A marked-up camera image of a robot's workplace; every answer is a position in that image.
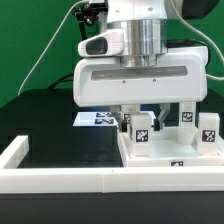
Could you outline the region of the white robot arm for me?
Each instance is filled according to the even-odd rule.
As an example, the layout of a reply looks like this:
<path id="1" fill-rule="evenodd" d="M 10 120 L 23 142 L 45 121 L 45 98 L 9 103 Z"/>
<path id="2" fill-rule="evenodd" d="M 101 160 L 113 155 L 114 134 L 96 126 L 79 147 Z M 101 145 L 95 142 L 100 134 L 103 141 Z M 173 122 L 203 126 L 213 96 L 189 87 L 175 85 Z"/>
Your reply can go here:
<path id="1" fill-rule="evenodd" d="M 77 105 L 158 104 L 163 122 L 172 103 L 200 102 L 207 95 L 209 48 L 169 40 L 167 21 L 188 23 L 210 14 L 220 0 L 94 0 L 83 19 L 103 16 L 105 30 L 78 45 L 74 70 Z"/>

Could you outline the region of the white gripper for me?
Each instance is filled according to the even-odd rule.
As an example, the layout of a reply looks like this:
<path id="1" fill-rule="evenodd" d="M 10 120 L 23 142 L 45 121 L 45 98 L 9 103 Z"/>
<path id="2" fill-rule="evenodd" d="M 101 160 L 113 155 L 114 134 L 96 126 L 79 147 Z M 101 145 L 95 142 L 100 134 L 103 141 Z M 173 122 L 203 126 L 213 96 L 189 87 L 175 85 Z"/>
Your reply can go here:
<path id="1" fill-rule="evenodd" d="M 160 104 L 154 130 L 163 129 L 169 103 L 200 102 L 207 95 L 204 46 L 171 48 L 157 58 L 157 65 L 123 68 L 116 57 L 81 60 L 74 71 L 73 97 L 77 105 L 111 107 L 120 132 L 126 132 L 128 104 Z"/>

